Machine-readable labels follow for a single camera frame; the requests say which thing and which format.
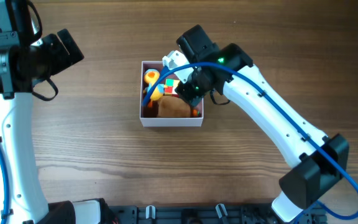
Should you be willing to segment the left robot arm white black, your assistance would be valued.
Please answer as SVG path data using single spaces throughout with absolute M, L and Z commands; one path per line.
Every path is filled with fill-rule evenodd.
M 83 59 L 66 29 L 43 36 L 30 1 L 0 0 L 0 223 L 74 223 L 71 202 L 48 203 L 35 165 L 34 86 Z

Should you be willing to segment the multicoloured puzzle cube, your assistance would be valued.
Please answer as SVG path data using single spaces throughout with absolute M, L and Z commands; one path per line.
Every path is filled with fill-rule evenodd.
M 164 95 L 165 96 L 178 96 L 178 93 L 175 91 L 178 84 L 180 83 L 179 80 L 176 79 L 166 79 L 164 85 Z

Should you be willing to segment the yellow duck toy blue hat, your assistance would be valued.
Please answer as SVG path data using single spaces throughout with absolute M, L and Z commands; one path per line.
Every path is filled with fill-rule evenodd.
M 158 82 L 159 78 L 160 78 L 160 72 L 156 69 L 148 69 L 144 73 L 144 82 L 148 84 L 148 87 L 146 87 L 143 90 L 143 93 L 146 94 L 150 93 L 150 98 L 147 103 L 148 108 L 152 108 L 153 102 L 158 101 L 165 94 L 165 88 L 167 86 L 164 84 L 160 84 Z

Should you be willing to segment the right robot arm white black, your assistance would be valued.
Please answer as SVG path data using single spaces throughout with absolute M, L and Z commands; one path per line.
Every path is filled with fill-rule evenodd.
M 220 49 L 203 28 L 196 25 L 177 39 L 180 52 L 173 63 L 190 63 L 178 72 L 180 98 L 196 106 L 216 90 L 243 109 L 277 146 L 290 171 L 280 180 L 280 195 L 272 210 L 283 222 L 293 221 L 343 175 L 322 153 L 345 169 L 349 143 L 337 134 L 328 137 L 303 119 L 266 82 L 252 59 L 236 44 Z

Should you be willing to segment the brown plush toy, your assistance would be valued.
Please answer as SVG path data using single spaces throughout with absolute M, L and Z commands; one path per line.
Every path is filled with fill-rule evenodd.
M 158 100 L 159 118 L 197 118 L 200 116 L 197 109 L 192 108 L 181 98 L 174 96 L 162 96 Z

